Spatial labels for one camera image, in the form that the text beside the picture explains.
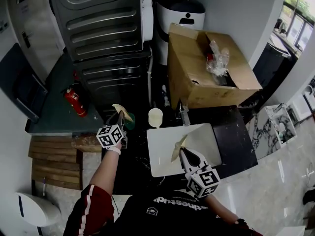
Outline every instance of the wristband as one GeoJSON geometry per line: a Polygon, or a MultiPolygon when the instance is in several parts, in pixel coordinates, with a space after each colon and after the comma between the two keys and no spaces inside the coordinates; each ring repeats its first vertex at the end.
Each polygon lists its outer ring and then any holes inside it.
{"type": "Polygon", "coordinates": [[[111,151],[117,152],[117,153],[118,153],[118,155],[120,155],[120,153],[121,153],[120,149],[119,149],[119,148],[117,148],[117,147],[110,147],[108,150],[111,150],[111,151]]]}

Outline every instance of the door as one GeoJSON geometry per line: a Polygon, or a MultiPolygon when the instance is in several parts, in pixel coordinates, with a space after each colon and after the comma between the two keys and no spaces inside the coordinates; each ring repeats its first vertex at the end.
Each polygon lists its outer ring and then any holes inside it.
{"type": "Polygon", "coordinates": [[[26,58],[45,81],[61,56],[44,0],[7,0],[12,26],[26,58]]]}

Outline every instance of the red object in box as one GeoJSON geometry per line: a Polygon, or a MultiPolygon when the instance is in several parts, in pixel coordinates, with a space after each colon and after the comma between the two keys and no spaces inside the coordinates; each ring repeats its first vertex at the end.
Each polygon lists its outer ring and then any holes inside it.
{"type": "Polygon", "coordinates": [[[64,93],[65,99],[71,104],[75,112],[80,116],[84,117],[88,111],[85,109],[83,104],[80,102],[80,96],[74,91],[72,87],[66,89],[64,93]]]}
{"type": "Polygon", "coordinates": [[[207,53],[207,61],[213,60],[213,54],[207,53]]]}

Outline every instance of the green countertop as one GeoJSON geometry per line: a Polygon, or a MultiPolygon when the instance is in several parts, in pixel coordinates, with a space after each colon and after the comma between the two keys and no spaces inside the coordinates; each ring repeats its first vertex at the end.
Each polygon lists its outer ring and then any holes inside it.
{"type": "Polygon", "coordinates": [[[60,93],[73,83],[75,67],[68,53],[63,54],[46,80],[49,91],[38,123],[28,121],[25,131],[31,134],[96,132],[103,120],[91,103],[88,114],[79,117],[60,93]]]}

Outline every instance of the power outlet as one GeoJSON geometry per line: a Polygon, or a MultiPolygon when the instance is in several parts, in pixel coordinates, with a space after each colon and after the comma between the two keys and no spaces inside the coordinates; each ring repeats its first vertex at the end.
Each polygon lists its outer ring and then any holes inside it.
{"type": "Polygon", "coordinates": [[[0,21],[0,34],[4,32],[5,29],[9,27],[8,22],[4,22],[3,20],[0,21]]]}

